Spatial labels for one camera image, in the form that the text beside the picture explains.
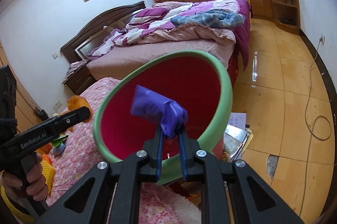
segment light switch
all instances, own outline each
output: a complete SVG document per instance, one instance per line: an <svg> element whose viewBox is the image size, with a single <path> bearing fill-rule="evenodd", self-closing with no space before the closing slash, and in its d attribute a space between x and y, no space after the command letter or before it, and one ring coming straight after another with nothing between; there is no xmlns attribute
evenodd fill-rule
<svg viewBox="0 0 337 224"><path fill-rule="evenodd" d="M53 59L57 58L58 56L59 56L58 52L52 54Z"/></svg>
<svg viewBox="0 0 337 224"><path fill-rule="evenodd" d="M61 105L62 105L61 101L57 102L53 107L54 111L56 112L61 107Z"/></svg>

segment white wall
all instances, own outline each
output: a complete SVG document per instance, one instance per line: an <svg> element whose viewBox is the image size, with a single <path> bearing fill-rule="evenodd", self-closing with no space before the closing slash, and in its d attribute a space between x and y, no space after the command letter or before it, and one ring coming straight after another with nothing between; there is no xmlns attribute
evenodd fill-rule
<svg viewBox="0 0 337 224"><path fill-rule="evenodd" d="M301 29L317 47L321 34L325 44L318 50L337 86L337 0L299 0Z"/></svg>
<svg viewBox="0 0 337 224"><path fill-rule="evenodd" d="M52 54L92 18L121 5L142 0L19 0L0 20L0 39L15 74L36 103L53 114L64 109L72 92L61 84L69 63ZM153 0L144 0L147 6Z"/></svg>

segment power outlet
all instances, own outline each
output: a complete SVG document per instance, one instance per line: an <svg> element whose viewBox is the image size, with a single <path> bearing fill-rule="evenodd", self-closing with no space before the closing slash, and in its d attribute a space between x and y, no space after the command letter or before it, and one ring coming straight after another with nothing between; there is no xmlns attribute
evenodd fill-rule
<svg viewBox="0 0 337 224"><path fill-rule="evenodd" d="M54 105L54 107L53 107L54 111L57 112L57 110L58 110L61 106L62 106L62 102L61 102L61 101L57 102L57 103Z"/></svg>
<svg viewBox="0 0 337 224"><path fill-rule="evenodd" d="M58 56L59 56L58 52L55 52L55 53L52 54L53 59L57 58Z"/></svg>
<svg viewBox="0 0 337 224"><path fill-rule="evenodd" d="M322 45L324 45L324 41L325 41L325 36L321 36L321 38L320 38L320 42L322 43Z"/></svg>

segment human hand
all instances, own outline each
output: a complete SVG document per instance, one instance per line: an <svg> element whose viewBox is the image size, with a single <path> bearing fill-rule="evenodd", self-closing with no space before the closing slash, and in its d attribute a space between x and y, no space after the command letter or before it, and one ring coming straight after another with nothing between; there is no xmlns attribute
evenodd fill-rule
<svg viewBox="0 0 337 224"><path fill-rule="evenodd" d="M36 201L45 199L48 195L48 187L45 184L45 177L42 175L42 157L39 153L35 153L36 163L30 172L27 174L27 180L30 185L27 187L27 194L33 196ZM7 196L14 202L24 205L19 200L19 197L14 193L13 187L19 188L22 186L22 181L15 175L4 171L0 177L0 183L2 183Z"/></svg>

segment metal screw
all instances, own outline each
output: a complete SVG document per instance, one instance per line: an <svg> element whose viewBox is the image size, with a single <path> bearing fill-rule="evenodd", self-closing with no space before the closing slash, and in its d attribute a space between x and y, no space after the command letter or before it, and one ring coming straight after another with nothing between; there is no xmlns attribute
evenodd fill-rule
<svg viewBox="0 0 337 224"><path fill-rule="evenodd" d="M197 151L197 156L199 156L200 158L205 157L206 154L207 154L207 152L204 151L204 150L198 150L198 151Z"/></svg>
<svg viewBox="0 0 337 224"><path fill-rule="evenodd" d="M107 167L107 163L105 161L101 161L97 164L97 168L100 170L104 170Z"/></svg>
<svg viewBox="0 0 337 224"><path fill-rule="evenodd" d="M245 167L246 163L245 163L245 161L239 159L239 160L235 161L235 165L239 168L243 168L243 167Z"/></svg>
<svg viewBox="0 0 337 224"><path fill-rule="evenodd" d="M138 151L138 152L136 153L136 155L137 155L137 157L139 157L139 158L143 158L143 157L145 157L145 156L147 155L147 152L144 151L144 150L140 150L140 151Z"/></svg>

